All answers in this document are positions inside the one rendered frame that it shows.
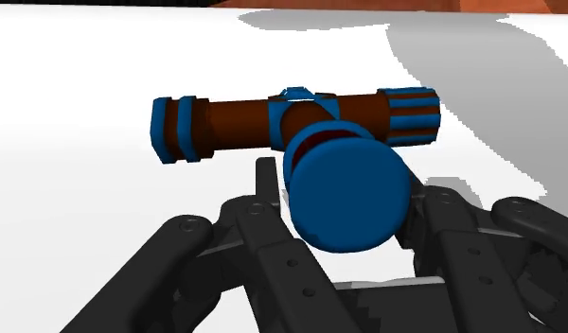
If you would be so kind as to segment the blue and brown T-shaped toy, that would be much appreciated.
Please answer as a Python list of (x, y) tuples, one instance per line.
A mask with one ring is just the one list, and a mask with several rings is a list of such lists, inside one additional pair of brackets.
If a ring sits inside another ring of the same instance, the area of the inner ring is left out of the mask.
[(342, 254), (373, 249), (403, 224), (412, 177), (398, 148), (433, 143), (440, 122), (439, 97), (428, 87), (350, 96), (289, 87), (261, 100), (158, 97), (150, 138), (165, 164), (227, 149), (281, 152), (296, 232)]

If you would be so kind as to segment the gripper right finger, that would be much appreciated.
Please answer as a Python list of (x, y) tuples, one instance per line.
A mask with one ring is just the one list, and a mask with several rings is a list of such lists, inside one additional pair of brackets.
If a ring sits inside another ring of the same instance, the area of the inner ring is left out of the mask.
[(568, 217), (522, 197), (484, 210), (410, 180), (397, 239), (416, 276), (443, 278), (458, 333), (568, 333)]

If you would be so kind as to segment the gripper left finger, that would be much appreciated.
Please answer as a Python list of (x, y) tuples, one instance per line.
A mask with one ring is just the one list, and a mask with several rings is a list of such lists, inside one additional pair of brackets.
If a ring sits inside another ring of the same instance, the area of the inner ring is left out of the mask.
[(275, 160), (256, 192), (216, 222), (166, 221), (61, 333), (194, 333), (223, 292), (245, 288), (259, 333), (362, 333), (304, 241), (280, 215)]

